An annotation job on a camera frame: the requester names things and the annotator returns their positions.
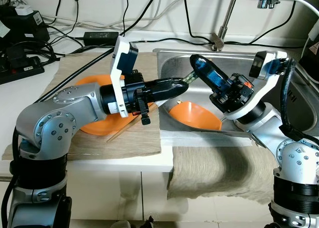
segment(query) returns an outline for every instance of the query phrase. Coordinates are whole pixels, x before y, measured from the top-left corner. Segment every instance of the power adapter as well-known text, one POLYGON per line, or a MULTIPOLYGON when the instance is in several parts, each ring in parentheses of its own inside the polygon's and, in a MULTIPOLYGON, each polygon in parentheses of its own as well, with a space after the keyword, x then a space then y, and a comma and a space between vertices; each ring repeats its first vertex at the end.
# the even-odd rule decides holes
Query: power adapter
POLYGON ((85 32, 83 42, 88 45, 115 46, 119 32, 85 32))

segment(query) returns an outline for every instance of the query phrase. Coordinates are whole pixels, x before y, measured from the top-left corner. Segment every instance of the black power strip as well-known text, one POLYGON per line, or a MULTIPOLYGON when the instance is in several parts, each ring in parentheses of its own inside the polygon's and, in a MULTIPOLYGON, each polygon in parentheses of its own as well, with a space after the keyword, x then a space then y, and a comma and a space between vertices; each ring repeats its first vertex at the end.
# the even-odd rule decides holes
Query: black power strip
POLYGON ((28 65, 23 68, 13 69, 7 63, 0 61, 0 84, 16 81, 25 77, 34 76, 44 72, 40 58, 27 58, 28 65))

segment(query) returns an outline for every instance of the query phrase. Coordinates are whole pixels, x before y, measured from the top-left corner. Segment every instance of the white wall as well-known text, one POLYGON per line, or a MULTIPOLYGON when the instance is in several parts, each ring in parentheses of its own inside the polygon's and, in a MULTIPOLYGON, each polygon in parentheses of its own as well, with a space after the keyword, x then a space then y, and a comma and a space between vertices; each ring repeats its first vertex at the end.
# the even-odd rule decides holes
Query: white wall
MULTIPOLYGON (((129 0, 130 7, 126 18, 138 17, 149 0, 129 0)), ((150 7, 146 16, 155 13, 157 1, 150 7)), ((162 0, 162 11, 173 0, 162 0)), ((230 0, 187 0, 194 33, 218 32, 230 0)), ((319 6, 319 0, 308 0, 319 6)), ((58 0, 28 0, 34 9, 42 14, 54 15, 58 0)), ((80 20, 93 20, 111 23, 122 19, 126 0, 80 0, 80 20)), ((257 0, 237 0, 229 23, 228 34, 258 35, 287 19, 292 7, 291 1, 282 1, 275 9, 257 9, 257 0)), ((74 0, 62 0, 59 15, 75 18, 76 3, 74 0)), ((305 38, 317 20, 306 7, 297 4, 292 20, 283 28, 269 34, 275 37, 305 38)), ((184 4, 178 3, 166 16, 153 23, 149 28, 157 31, 188 32, 184 4)))

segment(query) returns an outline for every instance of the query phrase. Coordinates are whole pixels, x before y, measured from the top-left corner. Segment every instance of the faucet handle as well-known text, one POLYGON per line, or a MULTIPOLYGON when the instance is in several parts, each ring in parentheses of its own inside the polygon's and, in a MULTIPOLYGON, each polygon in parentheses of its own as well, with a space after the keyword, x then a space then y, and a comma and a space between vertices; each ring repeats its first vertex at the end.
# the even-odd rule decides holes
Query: faucet handle
POLYGON ((211 49, 213 51, 221 51, 223 50, 223 47, 225 45, 224 41, 216 34, 216 33, 212 33, 212 38, 214 41, 214 44, 212 45, 211 49))

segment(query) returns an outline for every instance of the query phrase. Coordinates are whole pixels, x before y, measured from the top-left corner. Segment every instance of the beige cloth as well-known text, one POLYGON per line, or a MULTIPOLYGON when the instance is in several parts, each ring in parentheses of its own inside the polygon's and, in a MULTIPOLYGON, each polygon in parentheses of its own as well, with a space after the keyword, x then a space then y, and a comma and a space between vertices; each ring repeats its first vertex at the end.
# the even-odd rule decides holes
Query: beige cloth
POLYGON ((247 147, 174 147, 168 198, 242 197, 266 204, 273 197, 273 154, 247 147))
MULTIPOLYGON (((59 82, 72 74, 74 71, 93 60, 100 53, 85 53, 81 55, 70 55, 62 58, 59 70, 45 92, 51 90, 59 82)), ((91 75, 109 74, 111 56, 108 56, 85 72, 77 76, 65 87, 74 85, 76 81, 91 75)), ((155 53, 139 53, 134 69, 143 74, 144 80, 158 78, 157 58, 155 53)), ((79 130, 72 138, 69 160, 81 159, 114 159, 135 156, 149 156, 160 153, 160 121, 159 112, 156 109, 150 115, 151 124, 143 126, 141 122, 129 128, 110 143, 106 141, 111 136, 93 136, 79 130)), ((12 159, 11 145, 8 146, 2 156, 3 160, 12 159)))

